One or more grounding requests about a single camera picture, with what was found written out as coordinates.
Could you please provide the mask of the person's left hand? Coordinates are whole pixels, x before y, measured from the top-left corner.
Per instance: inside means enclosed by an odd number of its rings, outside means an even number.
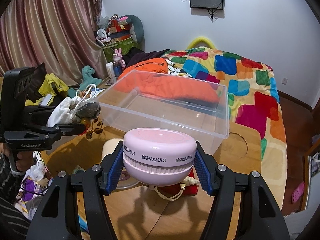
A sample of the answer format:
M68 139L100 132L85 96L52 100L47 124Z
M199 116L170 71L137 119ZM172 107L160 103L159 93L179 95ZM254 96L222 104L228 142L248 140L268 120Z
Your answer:
M8 159L15 160L11 149L5 143L1 143L1 152L8 157ZM18 152L15 161L15 171L25 172L33 165L33 152Z

